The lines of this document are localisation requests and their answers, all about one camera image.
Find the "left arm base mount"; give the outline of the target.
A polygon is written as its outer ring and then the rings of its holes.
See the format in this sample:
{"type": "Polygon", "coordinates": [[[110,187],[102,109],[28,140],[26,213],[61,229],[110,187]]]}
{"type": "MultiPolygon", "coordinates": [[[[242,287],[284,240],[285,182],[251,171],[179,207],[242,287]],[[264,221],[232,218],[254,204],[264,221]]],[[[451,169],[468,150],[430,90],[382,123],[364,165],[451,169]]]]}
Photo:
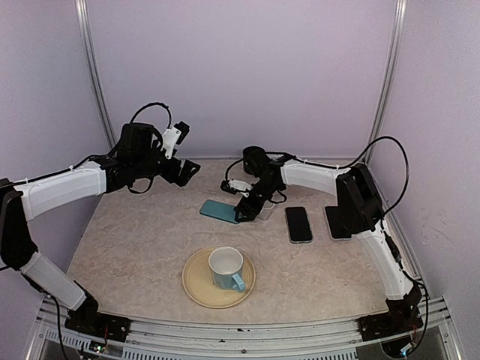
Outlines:
{"type": "Polygon", "coordinates": [[[125,342],[131,326],[127,317],[98,311],[98,302],[87,298],[77,310],[68,310],[65,328],[104,340],[125,342]]]}

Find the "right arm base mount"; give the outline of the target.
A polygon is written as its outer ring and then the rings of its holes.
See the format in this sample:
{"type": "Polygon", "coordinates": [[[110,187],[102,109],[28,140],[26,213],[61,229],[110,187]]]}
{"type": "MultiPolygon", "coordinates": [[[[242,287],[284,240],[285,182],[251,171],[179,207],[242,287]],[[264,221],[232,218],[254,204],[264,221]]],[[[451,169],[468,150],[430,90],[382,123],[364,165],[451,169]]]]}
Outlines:
{"type": "Polygon", "coordinates": [[[358,327],[363,341],[373,341],[420,329],[424,323],[419,312],[422,297],[407,296],[403,300],[386,300],[388,310],[384,313],[362,316],[358,327]]]}

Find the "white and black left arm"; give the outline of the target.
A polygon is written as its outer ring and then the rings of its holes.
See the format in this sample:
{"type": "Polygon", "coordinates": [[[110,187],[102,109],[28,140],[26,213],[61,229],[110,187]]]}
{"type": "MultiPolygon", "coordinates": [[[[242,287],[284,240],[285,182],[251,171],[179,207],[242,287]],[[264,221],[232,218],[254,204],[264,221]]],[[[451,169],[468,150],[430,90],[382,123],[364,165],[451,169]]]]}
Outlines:
{"type": "Polygon", "coordinates": [[[135,181],[158,176],[184,187],[200,170],[190,160],[175,158],[175,147],[190,128],[183,121],[160,133],[143,123],[125,124],[118,145],[109,154],[91,155],[80,165],[52,175],[11,182],[1,180],[1,260],[36,286],[76,311],[74,318],[88,333],[105,326],[97,302],[39,252],[29,232],[29,221],[39,215],[86,197],[127,188],[135,181]]]}

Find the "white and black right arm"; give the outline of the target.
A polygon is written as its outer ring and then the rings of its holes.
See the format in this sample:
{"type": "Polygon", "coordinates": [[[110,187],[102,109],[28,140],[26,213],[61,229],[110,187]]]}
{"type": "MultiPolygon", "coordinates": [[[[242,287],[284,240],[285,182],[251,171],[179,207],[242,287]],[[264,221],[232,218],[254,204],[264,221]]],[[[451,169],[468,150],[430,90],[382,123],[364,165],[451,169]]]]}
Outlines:
{"type": "Polygon", "coordinates": [[[240,193],[237,221],[252,221],[274,194],[290,185],[331,194],[335,205],[325,207],[329,233],[334,240],[357,238],[367,249],[383,283],[389,311],[384,327],[401,332],[413,320],[413,309],[422,299],[419,285],[404,268],[401,252],[391,237],[379,191],[363,163],[332,166],[301,160],[287,153],[273,154],[255,148],[241,162],[256,183],[225,178],[227,191],[240,193]]]}

